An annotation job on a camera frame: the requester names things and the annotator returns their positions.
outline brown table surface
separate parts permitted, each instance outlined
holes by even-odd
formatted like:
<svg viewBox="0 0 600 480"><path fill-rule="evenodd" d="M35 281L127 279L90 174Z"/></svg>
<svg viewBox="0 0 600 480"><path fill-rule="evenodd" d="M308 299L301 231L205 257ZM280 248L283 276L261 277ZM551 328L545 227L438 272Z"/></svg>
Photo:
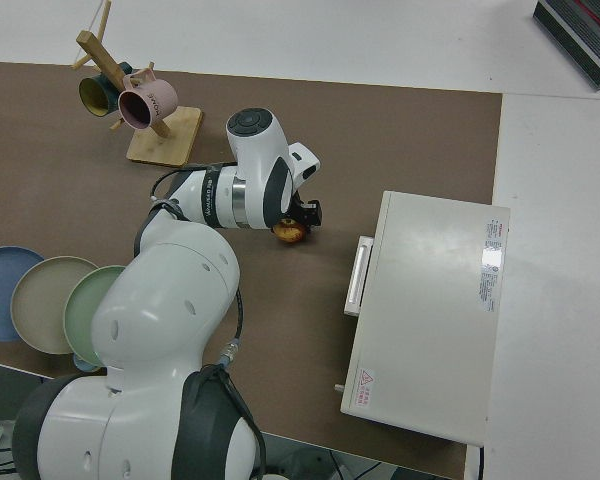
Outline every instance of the brown table surface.
<svg viewBox="0 0 600 480"><path fill-rule="evenodd" d="M164 167L125 159L132 130L108 130L80 103L83 68L0 64L0 245L44 257L127 264ZM267 231L223 230L241 267L242 349L232 376L263 431L462 478L465 446L340 412L356 320L343 314L359 235L373 235L382 192L491 202L501 96L322 82L164 73L204 121L191 162L233 161L224 132L236 111L266 107L289 143L322 161L301 188L324 225L286 245ZM231 338L235 309L207 348ZM0 343L0 364L73 372L70 357Z"/></svg>

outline light green plate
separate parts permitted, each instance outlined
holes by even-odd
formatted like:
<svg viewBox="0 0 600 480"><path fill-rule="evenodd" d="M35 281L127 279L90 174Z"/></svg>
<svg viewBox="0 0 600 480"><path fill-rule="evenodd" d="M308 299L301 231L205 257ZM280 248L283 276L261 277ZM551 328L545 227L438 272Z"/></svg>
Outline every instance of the light green plate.
<svg viewBox="0 0 600 480"><path fill-rule="evenodd" d="M71 349L82 360L103 367L91 342L91 321L109 287L124 267L112 265L94 270L78 283L64 308L64 334Z"/></svg>

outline wooden base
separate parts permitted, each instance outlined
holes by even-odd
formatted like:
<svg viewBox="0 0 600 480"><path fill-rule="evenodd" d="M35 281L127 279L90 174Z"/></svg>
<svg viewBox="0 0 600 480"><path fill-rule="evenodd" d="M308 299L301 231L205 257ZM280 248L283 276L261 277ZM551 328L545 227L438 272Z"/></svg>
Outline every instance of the wooden base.
<svg viewBox="0 0 600 480"><path fill-rule="evenodd" d="M178 107L164 119L171 130L169 137L160 137L150 128L136 130L127 158L134 162L181 167L189 160L201 121L202 111L199 108Z"/></svg>

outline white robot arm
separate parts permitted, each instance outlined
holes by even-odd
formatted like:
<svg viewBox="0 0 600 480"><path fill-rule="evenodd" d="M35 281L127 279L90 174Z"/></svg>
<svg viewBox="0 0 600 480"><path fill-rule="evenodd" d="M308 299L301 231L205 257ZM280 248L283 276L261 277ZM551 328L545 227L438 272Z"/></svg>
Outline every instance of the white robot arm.
<svg viewBox="0 0 600 480"><path fill-rule="evenodd" d="M218 365L202 366L239 281L233 250L210 227L271 228L320 163L289 147L267 110L237 113L227 134L237 164L178 173L93 318L107 375L48 382L19 413L13 456L23 480L245 480L258 444L262 457L224 368L238 338ZM319 224L315 207L301 208Z"/></svg>

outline pink mug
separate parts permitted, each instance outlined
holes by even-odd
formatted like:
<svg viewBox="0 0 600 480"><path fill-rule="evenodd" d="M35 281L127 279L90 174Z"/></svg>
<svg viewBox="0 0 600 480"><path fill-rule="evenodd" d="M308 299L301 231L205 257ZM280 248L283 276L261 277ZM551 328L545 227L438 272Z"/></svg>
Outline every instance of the pink mug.
<svg viewBox="0 0 600 480"><path fill-rule="evenodd" d="M131 79L137 77L143 77L143 82L136 86ZM125 89L118 97L118 107L124 121L136 130L144 130L176 111L176 91L169 82L156 79L150 68L125 75L122 81Z"/></svg>

